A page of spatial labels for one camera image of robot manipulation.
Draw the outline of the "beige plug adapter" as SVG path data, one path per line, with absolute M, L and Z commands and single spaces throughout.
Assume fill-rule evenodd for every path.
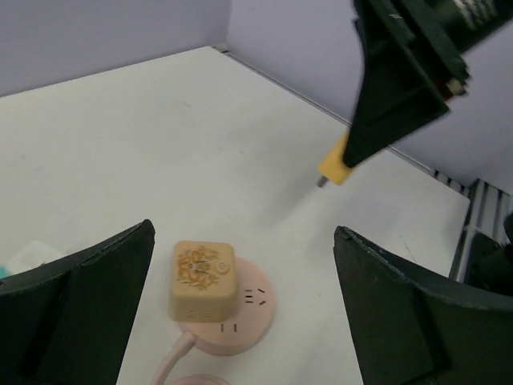
M 221 322 L 236 299 L 234 248 L 223 242 L 179 241 L 172 251 L 169 315 L 177 322 Z

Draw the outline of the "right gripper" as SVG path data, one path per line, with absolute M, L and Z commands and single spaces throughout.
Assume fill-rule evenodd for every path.
M 511 1 L 356 1 L 364 71 L 344 163 L 354 168 L 388 147 L 364 133 L 381 117 L 412 115 L 419 126 L 467 93 L 463 56 L 512 21 Z

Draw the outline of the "pink round power strip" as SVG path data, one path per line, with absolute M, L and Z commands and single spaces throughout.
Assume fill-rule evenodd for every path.
M 270 280 L 253 262 L 236 259 L 237 297 L 223 322 L 181 322 L 182 335 L 165 356 L 152 384 L 163 384 L 192 348 L 214 356 L 238 355 L 257 344 L 271 326 L 276 300 Z

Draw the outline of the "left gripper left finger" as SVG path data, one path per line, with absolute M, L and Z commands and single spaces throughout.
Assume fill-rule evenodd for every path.
M 145 220 L 1 280 L 3 384 L 114 384 L 151 263 Z

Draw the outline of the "white plug adapter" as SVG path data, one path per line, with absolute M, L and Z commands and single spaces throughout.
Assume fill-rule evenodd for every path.
M 32 241 L 30 244 L 22 247 L 8 261 L 2 262 L 1 265 L 5 266 L 11 272 L 11 275 L 15 275 L 45 265 L 61 257 L 63 257 L 63 253 L 57 249 L 42 241 Z

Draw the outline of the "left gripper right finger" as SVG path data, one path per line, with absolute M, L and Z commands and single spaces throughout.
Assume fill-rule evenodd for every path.
M 512 299 L 450 280 L 345 226 L 334 260 L 365 384 L 510 384 Z

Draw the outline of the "orange plug adapter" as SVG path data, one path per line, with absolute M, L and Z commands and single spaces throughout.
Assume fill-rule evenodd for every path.
M 323 188 L 328 182 L 341 185 L 353 172 L 353 169 L 343 161 L 348 139 L 349 133 L 347 132 L 338 139 L 337 143 L 317 166 L 317 170 L 321 174 L 317 181 L 317 187 Z

